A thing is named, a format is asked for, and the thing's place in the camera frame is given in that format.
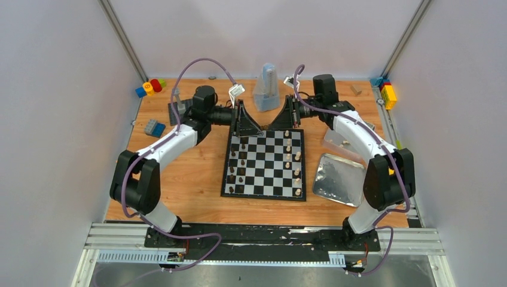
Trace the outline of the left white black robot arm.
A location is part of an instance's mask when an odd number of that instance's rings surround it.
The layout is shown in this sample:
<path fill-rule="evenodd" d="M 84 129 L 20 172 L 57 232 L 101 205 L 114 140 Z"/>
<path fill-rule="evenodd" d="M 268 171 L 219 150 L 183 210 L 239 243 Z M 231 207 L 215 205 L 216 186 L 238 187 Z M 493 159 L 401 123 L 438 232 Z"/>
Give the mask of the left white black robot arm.
<path fill-rule="evenodd" d="M 111 199 L 124 210 L 132 209 L 169 247 L 178 246 L 183 231 L 177 227 L 180 219 L 161 202 L 161 171 L 184 151 L 198 145 L 213 125 L 229 126 L 239 138 L 262 135 L 261 127 L 246 112 L 238 100 L 231 107 L 218 106 L 218 96 L 211 86 L 199 86 L 192 104 L 176 127 L 152 145 L 137 152 L 125 150 L 118 156 L 112 184 Z"/>

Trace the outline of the clear plastic container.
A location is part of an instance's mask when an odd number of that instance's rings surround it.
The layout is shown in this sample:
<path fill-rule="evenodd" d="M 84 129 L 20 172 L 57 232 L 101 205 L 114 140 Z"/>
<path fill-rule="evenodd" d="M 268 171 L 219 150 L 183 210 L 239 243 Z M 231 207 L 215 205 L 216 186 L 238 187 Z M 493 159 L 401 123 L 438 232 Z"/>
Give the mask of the clear plastic container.
<path fill-rule="evenodd" d="M 323 140 L 322 146 L 340 157 L 348 158 L 352 161 L 361 162 L 365 157 L 361 156 L 360 153 L 350 144 L 350 142 L 341 134 L 327 129 Z"/>

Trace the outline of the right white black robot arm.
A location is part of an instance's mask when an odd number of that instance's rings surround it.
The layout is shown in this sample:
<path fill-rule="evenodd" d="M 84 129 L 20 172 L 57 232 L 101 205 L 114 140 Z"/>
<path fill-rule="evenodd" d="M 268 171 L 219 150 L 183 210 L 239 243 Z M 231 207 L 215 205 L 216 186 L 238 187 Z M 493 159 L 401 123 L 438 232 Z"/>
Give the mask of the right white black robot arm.
<path fill-rule="evenodd" d="M 283 83 L 293 89 L 286 97 L 282 111 L 270 124 L 272 129 L 297 127 L 301 119 L 318 117 L 330 130 L 342 135 L 361 158 L 367 169 L 363 199 L 356 211 L 343 222 L 341 241 L 348 249 L 365 242 L 365 234 L 391 212 L 406 213 L 410 198 L 416 193 L 414 156 L 382 139 L 361 118 L 355 107 L 339 100 L 335 79 L 330 74 L 313 77 L 314 94 L 303 99 L 298 76 L 286 77 Z"/>

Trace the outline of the black white chessboard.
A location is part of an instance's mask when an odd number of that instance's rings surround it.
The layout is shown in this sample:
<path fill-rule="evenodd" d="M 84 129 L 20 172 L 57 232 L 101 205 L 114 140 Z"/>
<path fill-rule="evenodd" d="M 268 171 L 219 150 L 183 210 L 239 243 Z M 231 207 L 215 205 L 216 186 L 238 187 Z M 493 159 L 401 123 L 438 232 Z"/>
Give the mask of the black white chessboard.
<path fill-rule="evenodd" d="M 302 129 L 266 130 L 245 138 L 230 133 L 221 196 L 306 201 L 304 151 Z M 298 188 L 300 196 L 295 195 Z"/>

